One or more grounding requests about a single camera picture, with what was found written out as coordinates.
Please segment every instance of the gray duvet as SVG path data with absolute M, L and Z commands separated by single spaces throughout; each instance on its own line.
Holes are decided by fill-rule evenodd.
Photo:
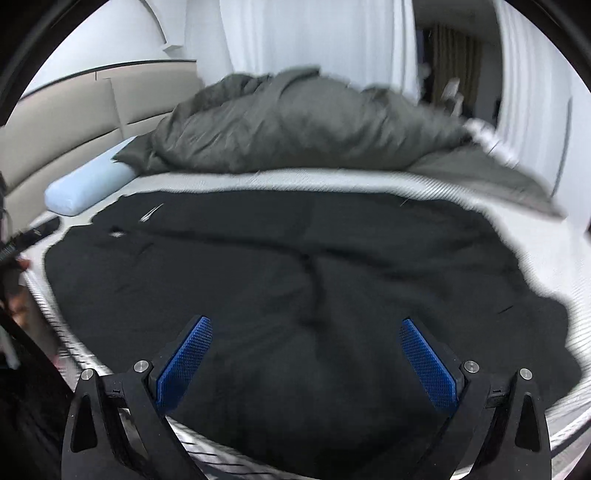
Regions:
M 384 87 L 360 92 L 315 68 L 232 74 L 180 103 L 115 159 L 140 175 L 294 167 L 405 171 L 555 213 L 535 180 L 486 155 L 459 119 Z

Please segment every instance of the beige headboard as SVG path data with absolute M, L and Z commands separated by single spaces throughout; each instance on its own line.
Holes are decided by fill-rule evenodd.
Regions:
M 195 62 L 156 61 L 85 72 L 23 97 L 0 128 L 0 171 L 14 229 L 45 210 L 51 182 L 153 130 L 202 86 Z

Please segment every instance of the metal screw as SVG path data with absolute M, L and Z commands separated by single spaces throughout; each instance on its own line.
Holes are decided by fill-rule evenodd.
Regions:
M 92 378 L 92 375 L 95 374 L 95 371 L 91 368 L 87 368 L 86 370 L 84 370 L 81 374 L 80 374 L 80 378 L 82 380 L 89 380 L 90 378 Z
M 472 360 L 468 360 L 464 364 L 464 368 L 466 369 L 467 372 L 470 372 L 471 374 L 476 374 L 480 370 L 480 365 L 478 365 L 476 362 L 474 362 Z
M 519 374 L 521 375 L 521 378 L 523 378 L 524 380 L 531 380 L 534 377 L 534 374 L 526 368 L 522 368 L 521 370 L 519 370 Z
M 134 370 L 140 374 L 142 372 L 145 372 L 149 366 L 150 364 L 146 360 L 140 360 L 139 362 L 136 362 L 136 364 L 134 365 Z

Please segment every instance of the light blue pillow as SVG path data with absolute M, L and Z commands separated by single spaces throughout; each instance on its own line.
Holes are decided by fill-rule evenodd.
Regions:
M 78 215 L 136 178 L 129 165 L 113 161 L 113 156 L 134 138 L 123 140 L 49 185 L 45 190 L 47 209 L 59 215 Z

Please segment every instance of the white mattress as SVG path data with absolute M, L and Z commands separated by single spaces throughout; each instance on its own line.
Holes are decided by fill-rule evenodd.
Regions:
M 83 225 L 122 195 L 167 190 L 212 192 L 219 190 L 317 190 L 334 192 L 387 192 L 412 199 L 446 199 L 483 213 L 501 239 L 519 259 L 530 287 L 552 297 L 569 311 L 567 347 L 577 358 L 583 378 L 573 391 L 546 412 L 550 443 L 554 449 L 591 420 L 591 241 L 576 234 L 567 220 L 551 218 L 533 210 L 475 194 L 463 187 L 405 173 L 350 170 L 277 170 L 256 174 L 214 175 L 167 173 L 135 179 L 118 192 L 81 215 L 63 218 L 58 232 L 26 252 L 33 261 L 25 279 L 37 303 L 64 342 L 68 354 L 81 368 L 111 373 L 69 331 L 47 282 L 43 265 L 46 250 L 73 225 Z M 37 219 L 41 222 L 51 214 Z M 200 460 L 248 478 L 300 478 L 258 465 L 237 452 L 215 445 L 174 420 L 170 420 L 185 448 Z

